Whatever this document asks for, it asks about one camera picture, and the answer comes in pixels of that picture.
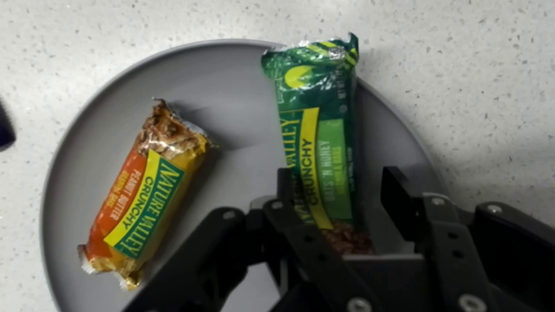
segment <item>yellow wrapper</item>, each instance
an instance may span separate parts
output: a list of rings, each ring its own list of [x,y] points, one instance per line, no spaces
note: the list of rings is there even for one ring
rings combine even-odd
[[[83,269],[116,273],[134,290],[210,148],[201,129],[158,101],[80,247]]]

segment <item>green granola bar wrapper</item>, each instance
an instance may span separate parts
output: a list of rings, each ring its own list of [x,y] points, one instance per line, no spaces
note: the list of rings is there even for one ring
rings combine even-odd
[[[354,130],[357,37],[267,51],[286,165],[300,182],[295,210],[319,229],[354,224]]]

